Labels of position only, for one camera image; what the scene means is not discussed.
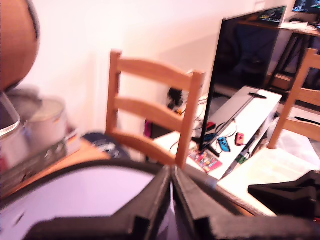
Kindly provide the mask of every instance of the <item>dark blue cloth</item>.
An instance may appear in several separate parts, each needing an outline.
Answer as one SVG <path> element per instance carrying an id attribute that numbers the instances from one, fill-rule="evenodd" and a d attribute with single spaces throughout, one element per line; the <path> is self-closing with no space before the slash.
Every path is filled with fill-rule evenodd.
<path id="1" fill-rule="evenodd" d="M 100 132 L 87 133 L 83 136 L 86 140 L 94 144 L 102 152 L 108 153 L 113 159 L 130 159 L 125 151 L 113 137 Z"/>

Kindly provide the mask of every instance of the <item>chair backrest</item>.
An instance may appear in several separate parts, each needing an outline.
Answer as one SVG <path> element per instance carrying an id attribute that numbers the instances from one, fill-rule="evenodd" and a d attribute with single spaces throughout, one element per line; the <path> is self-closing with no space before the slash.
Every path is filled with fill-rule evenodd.
<path id="1" fill-rule="evenodd" d="M 269 149 L 275 149 L 279 136 L 283 129 L 304 135 L 316 141 L 320 141 L 320 126 L 314 123 L 299 121 L 296 119 L 288 119 L 292 107 L 296 100 L 305 103 L 320 106 L 320 91 L 302 88 L 310 68 L 320 69 L 320 55 L 317 55 L 316 49 L 308 49 L 303 60 L 299 73 L 296 76 L 292 90 L 284 105 L 279 122 L 276 125 L 274 133 L 268 144 Z"/>
<path id="2" fill-rule="evenodd" d="M 157 103 L 119 96 L 119 77 L 121 72 L 157 81 L 175 89 L 189 91 L 184 117 Z M 136 149 L 162 164 L 177 164 L 181 168 L 184 168 L 191 141 L 194 116 L 204 82 L 203 76 L 198 71 L 185 74 L 179 69 L 162 63 L 123 58 L 121 52 L 112 50 L 110 54 L 105 132 L 116 138 L 121 144 Z M 119 109 L 143 117 L 164 128 L 180 132 L 176 155 L 157 145 L 149 137 L 124 133 L 117 129 Z"/>

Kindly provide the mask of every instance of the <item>metal pot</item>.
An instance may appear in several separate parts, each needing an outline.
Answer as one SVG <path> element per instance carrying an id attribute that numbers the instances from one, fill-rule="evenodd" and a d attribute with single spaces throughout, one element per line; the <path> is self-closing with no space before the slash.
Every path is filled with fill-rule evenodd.
<path id="1" fill-rule="evenodd" d="M 1 172 L 13 168 L 30 153 L 21 119 L 5 93 L 0 95 Z"/>
<path id="2" fill-rule="evenodd" d="M 56 98 L 43 98 L 42 105 L 24 125 L 32 152 L 48 148 L 67 135 L 65 104 Z"/>
<path id="3" fill-rule="evenodd" d="M 42 100 L 38 97 L 39 90 L 34 86 L 15 88 L 6 95 L 12 103 L 14 109 L 21 118 L 21 124 L 24 125 L 41 108 Z"/>

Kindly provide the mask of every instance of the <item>blue joy-con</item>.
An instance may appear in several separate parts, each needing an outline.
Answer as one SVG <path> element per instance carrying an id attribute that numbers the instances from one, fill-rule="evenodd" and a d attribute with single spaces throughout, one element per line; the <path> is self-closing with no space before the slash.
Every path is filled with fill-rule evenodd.
<path id="1" fill-rule="evenodd" d="M 225 136 L 219 137 L 218 142 L 219 142 L 219 145 L 220 145 L 220 148 L 222 149 L 222 151 L 231 152 L 229 144 L 228 144 Z"/>

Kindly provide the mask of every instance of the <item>tv screen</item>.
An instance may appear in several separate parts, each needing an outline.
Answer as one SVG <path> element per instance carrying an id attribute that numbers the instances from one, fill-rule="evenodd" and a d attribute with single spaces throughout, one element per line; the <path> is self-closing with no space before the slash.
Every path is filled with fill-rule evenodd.
<path id="1" fill-rule="evenodd" d="M 278 7 L 222 21 L 211 78 L 217 92 L 263 86 L 284 10 Z"/>
<path id="2" fill-rule="evenodd" d="M 252 94 L 266 84 L 285 10 L 282 6 L 222 20 L 200 138 L 201 150 L 207 122 L 219 126 L 218 131 L 215 129 L 218 136 L 251 101 Z"/>
<path id="3" fill-rule="evenodd" d="M 296 0 L 293 12 L 320 14 L 320 0 Z"/>

